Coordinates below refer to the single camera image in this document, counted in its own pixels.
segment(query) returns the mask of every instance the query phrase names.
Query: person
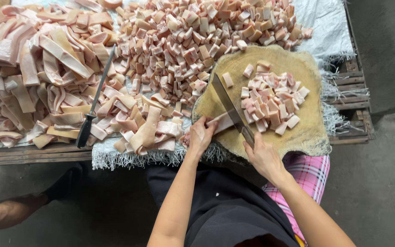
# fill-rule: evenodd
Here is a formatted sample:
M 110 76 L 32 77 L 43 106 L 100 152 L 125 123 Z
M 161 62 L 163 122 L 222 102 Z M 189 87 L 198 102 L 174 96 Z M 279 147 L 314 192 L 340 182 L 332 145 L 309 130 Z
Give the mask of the person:
M 77 164 L 38 195 L 29 194 L 0 202 L 0 229 L 20 224 L 42 206 L 66 198 L 77 187 L 82 175 L 83 166 Z
M 286 155 L 283 164 L 277 149 L 256 132 L 254 148 L 246 142 L 244 147 L 269 181 L 260 189 L 226 168 L 199 163 L 217 126 L 205 127 L 211 119 L 204 116 L 190 127 L 179 168 L 146 167 L 160 208 L 148 247 L 355 246 L 319 206 L 328 156 Z

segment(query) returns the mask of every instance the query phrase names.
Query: pink plaid pants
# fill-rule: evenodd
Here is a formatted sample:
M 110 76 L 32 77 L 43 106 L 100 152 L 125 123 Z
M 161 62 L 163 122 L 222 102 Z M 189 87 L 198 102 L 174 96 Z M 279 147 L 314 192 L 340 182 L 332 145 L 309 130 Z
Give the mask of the pink plaid pants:
M 329 174 L 330 157 L 328 155 L 310 157 L 306 155 L 289 154 L 284 156 L 283 164 L 286 170 L 295 178 L 299 186 L 304 189 L 317 204 L 320 204 Z M 280 206 L 283 212 L 288 216 L 294 233 L 306 244 L 305 238 L 295 221 L 291 209 L 281 193 L 278 192 L 278 189 L 275 188 L 272 183 L 268 182 L 262 187 L 262 190 Z

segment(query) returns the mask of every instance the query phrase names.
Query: tree stump cutting board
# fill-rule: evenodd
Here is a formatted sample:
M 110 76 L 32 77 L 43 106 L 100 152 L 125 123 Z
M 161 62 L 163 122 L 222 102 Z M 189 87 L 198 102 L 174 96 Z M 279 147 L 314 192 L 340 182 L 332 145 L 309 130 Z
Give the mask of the tree stump cutting board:
M 300 110 L 296 112 L 300 122 L 293 129 L 287 128 L 283 136 L 268 130 L 262 133 L 263 139 L 273 143 L 278 148 L 281 157 L 290 151 L 301 152 L 309 156 L 329 154 L 331 146 L 323 123 L 320 100 L 322 84 L 318 65 L 309 53 L 285 51 L 278 45 L 266 47 L 251 45 L 245 51 L 223 55 L 211 72 L 205 92 L 193 107 L 192 122 L 196 122 L 202 115 L 216 117 L 226 112 L 211 83 L 214 73 L 217 73 L 224 86 L 226 85 L 222 74 L 230 73 L 234 86 L 225 88 L 233 104 L 240 110 L 241 88 L 247 87 L 249 80 L 255 77 L 258 60 L 271 62 L 271 72 L 275 72 L 277 75 L 283 72 L 291 73 L 296 81 L 302 82 L 300 87 L 305 86 L 310 90 L 305 102 L 300 106 Z M 243 76 L 243 71 L 248 64 L 252 64 L 255 68 L 250 78 Z M 255 123 L 249 126 L 253 132 L 257 131 Z M 220 143 L 233 155 L 248 159 L 242 144 L 244 138 L 235 127 L 218 133 L 213 137 L 213 140 Z

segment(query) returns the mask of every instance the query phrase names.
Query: black shoe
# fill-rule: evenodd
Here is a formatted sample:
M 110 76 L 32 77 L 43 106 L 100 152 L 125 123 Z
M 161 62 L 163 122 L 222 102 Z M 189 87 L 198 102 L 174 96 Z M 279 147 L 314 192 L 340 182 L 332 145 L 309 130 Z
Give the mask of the black shoe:
M 69 196 L 81 181 L 82 175 L 83 166 L 79 163 L 68 169 L 58 181 L 43 192 L 48 196 L 46 204 L 49 204 L 52 200 L 61 200 Z

